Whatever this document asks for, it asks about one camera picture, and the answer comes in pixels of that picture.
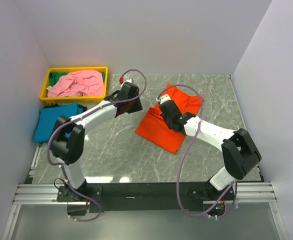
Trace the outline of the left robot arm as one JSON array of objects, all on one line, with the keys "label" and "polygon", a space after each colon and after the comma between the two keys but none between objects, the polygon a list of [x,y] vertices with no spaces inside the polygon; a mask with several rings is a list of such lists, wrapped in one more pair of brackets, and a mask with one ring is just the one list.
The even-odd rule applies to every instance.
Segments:
[{"label": "left robot arm", "polygon": [[56,158],[54,164],[62,169],[68,194],[73,200],[90,197],[90,189],[79,162],[84,151],[85,135],[98,125],[125,113],[143,109],[140,90],[130,81],[121,84],[120,90],[107,96],[97,106],[71,117],[60,116],[48,142],[48,150]]}]

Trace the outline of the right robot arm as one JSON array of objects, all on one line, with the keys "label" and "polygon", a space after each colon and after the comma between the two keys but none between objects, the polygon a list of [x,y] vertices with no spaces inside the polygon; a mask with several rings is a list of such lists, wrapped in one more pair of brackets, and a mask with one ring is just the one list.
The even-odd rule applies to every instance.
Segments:
[{"label": "right robot arm", "polygon": [[183,114],[168,95],[160,98],[159,109],[160,116],[170,130],[202,140],[222,152],[224,166],[201,190],[196,190],[194,196],[203,200],[218,199],[229,184],[242,180],[262,160],[251,135],[244,128],[226,129],[204,121],[193,113]]}]

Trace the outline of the pink t-shirt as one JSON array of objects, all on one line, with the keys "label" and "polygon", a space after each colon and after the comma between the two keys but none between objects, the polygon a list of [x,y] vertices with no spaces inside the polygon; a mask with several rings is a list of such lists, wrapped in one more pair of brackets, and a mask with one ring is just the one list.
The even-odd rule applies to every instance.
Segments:
[{"label": "pink t-shirt", "polygon": [[57,97],[100,97],[104,94],[102,73],[96,70],[73,72],[51,72],[47,96]]}]

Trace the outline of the green t-shirt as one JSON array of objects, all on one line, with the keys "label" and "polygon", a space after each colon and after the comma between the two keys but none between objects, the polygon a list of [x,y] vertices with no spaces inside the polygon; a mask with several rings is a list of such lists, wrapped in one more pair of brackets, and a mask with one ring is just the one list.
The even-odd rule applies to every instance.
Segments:
[{"label": "green t-shirt", "polygon": [[73,72],[51,72],[49,74],[49,85],[51,87],[58,85],[59,87],[103,87],[104,74],[96,70],[80,70]]}]

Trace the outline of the folded blue t-shirt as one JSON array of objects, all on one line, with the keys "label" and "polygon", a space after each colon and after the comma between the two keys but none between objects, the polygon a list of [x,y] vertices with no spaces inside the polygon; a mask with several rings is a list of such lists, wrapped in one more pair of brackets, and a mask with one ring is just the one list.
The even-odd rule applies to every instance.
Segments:
[{"label": "folded blue t-shirt", "polygon": [[38,125],[35,130],[33,141],[35,143],[47,143],[54,130],[55,123],[60,116],[70,118],[78,115],[77,112],[71,112],[64,107],[42,108],[39,112]]}]

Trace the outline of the yellow plastic bin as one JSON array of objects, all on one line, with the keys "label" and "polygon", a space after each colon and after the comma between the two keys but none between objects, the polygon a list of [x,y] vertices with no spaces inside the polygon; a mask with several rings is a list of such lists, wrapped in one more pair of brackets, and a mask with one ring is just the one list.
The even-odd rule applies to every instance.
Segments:
[{"label": "yellow plastic bin", "polygon": [[106,66],[50,68],[39,98],[47,104],[101,102],[107,93],[108,73]]}]

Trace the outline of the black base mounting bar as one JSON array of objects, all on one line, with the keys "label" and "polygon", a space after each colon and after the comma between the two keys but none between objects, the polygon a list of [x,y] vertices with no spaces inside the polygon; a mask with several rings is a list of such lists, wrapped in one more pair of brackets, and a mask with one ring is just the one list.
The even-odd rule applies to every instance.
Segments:
[{"label": "black base mounting bar", "polygon": [[154,183],[88,183],[90,197],[80,197],[63,184],[58,189],[57,202],[83,202],[90,213],[99,211],[151,211],[178,210],[178,202],[191,212],[202,212],[209,207],[209,202],[215,202],[219,197],[230,201],[234,192],[218,195],[217,199],[201,199],[194,196],[196,190],[201,190],[206,182],[181,182],[176,191],[174,182]]}]

